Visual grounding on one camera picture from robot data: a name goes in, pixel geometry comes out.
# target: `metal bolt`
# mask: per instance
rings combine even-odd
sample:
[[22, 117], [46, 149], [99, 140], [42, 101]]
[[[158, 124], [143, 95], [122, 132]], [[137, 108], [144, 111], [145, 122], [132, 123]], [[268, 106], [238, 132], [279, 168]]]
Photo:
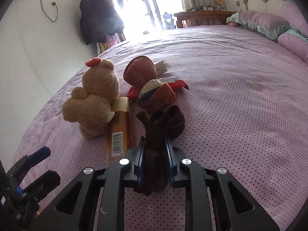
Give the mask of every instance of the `metal bolt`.
[[84, 169], [84, 173], [86, 174], [86, 175], [89, 175], [89, 174], [91, 174], [93, 172], [93, 169], [91, 168], [91, 167], [86, 167], [85, 169]]
[[224, 167], [220, 167], [219, 169], [217, 169], [217, 172], [224, 175], [227, 173], [227, 170]]
[[185, 158], [182, 160], [182, 163], [185, 164], [185, 165], [189, 165], [190, 163], [192, 163], [192, 161], [188, 158]]
[[119, 160], [119, 163], [121, 165], [127, 165], [127, 164], [129, 164], [129, 159], [123, 158], [123, 159]]

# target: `blue gripper part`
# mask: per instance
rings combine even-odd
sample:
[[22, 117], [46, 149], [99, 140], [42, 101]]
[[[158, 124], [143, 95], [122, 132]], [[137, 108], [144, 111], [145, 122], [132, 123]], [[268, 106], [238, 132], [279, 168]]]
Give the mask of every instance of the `blue gripper part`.
[[42, 147], [32, 155], [27, 157], [26, 165], [28, 167], [34, 167], [39, 164], [41, 161], [45, 160], [50, 156], [50, 149], [48, 147]]
[[16, 188], [16, 191], [19, 193], [19, 194], [23, 194], [23, 190], [21, 189], [21, 187], [20, 186], [18, 186], [17, 188]]

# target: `plush hat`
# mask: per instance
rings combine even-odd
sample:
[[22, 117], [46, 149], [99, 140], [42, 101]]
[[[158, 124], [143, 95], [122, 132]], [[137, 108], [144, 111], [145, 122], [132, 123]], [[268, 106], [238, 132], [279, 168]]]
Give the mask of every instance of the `plush hat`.
[[157, 80], [154, 63], [146, 56], [132, 59], [125, 68], [123, 78], [140, 91], [137, 104], [151, 115], [177, 100], [177, 94], [171, 87]]

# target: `teddy bear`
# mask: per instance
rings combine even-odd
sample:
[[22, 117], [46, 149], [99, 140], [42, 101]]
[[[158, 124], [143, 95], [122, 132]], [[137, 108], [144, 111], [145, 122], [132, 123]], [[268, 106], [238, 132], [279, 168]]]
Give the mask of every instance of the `teddy bear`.
[[79, 130], [87, 139], [107, 131], [107, 123], [115, 113], [112, 103], [119, 97], [119, 79], [114, 72], [114, 63], [99, 57], [86, 62], [90, 67], [82, 76], [82, 88], [72, 90], [71, 98], [62, 105], [64, 120], [78, 122]]

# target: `ruffled pillowcase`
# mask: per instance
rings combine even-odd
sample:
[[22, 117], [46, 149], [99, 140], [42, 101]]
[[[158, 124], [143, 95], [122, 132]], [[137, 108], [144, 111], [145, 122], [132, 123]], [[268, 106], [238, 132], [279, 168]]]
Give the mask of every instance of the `ruffled pillowcase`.
[[280, 16], [252, 10], [235, 13], [227, 18], [227, 22], [239, 23], [246, 28], [265, 35], [271, 40], [276, 40], [291, 28], [289, 22]]
[[299, 8], [290, 1], [281, 3], [279, 15], [291, 25], [291, 30], [278, 38], [278, 43], [308, 63], [308, 24]]
[[308, 63], [308, 38], [290, 29], [278, 37], [278, 43]]

